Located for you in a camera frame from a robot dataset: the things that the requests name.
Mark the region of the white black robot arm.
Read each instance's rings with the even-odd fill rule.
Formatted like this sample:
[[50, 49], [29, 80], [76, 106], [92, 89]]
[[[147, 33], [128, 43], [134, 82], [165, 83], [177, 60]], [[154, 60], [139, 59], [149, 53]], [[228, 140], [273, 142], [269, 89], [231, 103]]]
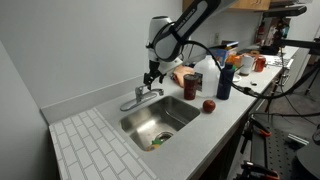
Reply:
[[228, 9], [236, 0], [194, 0], [182, 15], [172, 21], [168, 16], [155, 16], [150, 21], [146, 44], [149, 72], [143, 83], [151, 89], [153, 81], [159, 82], [168, 71], [182, 63], [175, 60], [192, 33], [210, 16]]

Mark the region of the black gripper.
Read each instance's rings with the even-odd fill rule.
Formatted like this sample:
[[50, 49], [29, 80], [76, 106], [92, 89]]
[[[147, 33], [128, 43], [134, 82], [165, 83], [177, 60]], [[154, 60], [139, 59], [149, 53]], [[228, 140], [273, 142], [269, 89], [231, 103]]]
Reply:
[[159, 79], [160, 83], [163, 83], [163, 79], [165, 75], [159, 71], [159, 67], [160, 67], [159, 62], [149, 61], [149, 72], [145, 73], [143, 77], [144, 86], [148, 90], [151, 90], [151, 85], [156, 78]]

